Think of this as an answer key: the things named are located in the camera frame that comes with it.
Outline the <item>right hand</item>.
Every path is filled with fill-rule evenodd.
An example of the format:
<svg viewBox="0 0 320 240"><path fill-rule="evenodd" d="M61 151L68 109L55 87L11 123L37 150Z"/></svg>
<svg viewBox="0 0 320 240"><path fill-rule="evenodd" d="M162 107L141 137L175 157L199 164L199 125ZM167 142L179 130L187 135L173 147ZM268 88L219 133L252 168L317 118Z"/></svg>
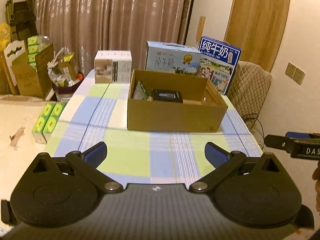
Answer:
<svg viewBox="0 0 320 240"><path fill-rule="evenodd" d="M316 181L315 191L316 191L316 209L320 212L320 161L317 164L316 169L312 174L312 179Z"/></svg>

